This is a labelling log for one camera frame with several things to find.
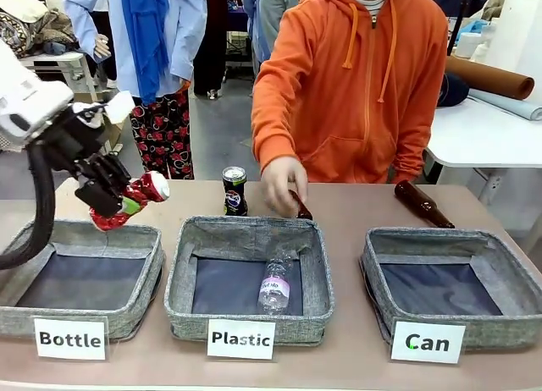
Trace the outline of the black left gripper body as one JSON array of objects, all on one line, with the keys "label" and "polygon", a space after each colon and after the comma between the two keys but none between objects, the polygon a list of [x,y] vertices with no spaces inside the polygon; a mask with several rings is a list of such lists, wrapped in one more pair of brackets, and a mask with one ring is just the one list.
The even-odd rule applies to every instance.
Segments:
[{"label": "black left gripper body", "polygon": [[32,142],[55,171],[89,173],[90,161],[105,142],[104,107],[66,107]]}]

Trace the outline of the bystander's bare hand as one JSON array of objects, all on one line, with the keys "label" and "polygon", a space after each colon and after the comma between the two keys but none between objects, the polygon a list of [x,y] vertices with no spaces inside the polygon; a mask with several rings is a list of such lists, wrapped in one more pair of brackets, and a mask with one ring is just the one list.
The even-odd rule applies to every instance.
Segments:
[{"label": "bystander's bare hand", "polygon": [[107,59],[111,56],[108,38],[105,35],[97,34],[95,38],[94,56],[99,61]]}]

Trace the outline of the person's right hand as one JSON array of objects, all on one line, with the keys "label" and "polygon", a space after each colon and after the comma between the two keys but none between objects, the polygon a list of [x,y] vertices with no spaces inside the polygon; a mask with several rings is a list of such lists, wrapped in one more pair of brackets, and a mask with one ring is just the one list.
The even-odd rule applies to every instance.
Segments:
[{"label": "person's right hand", "polygon": [[278,157],[262,172],[263,192],[269,207],[281,217],[293,217],[299,206],[289,192],[290,184],[296,187],[302,203],[307,200],[308,178],[305,168],[294,157]]}]

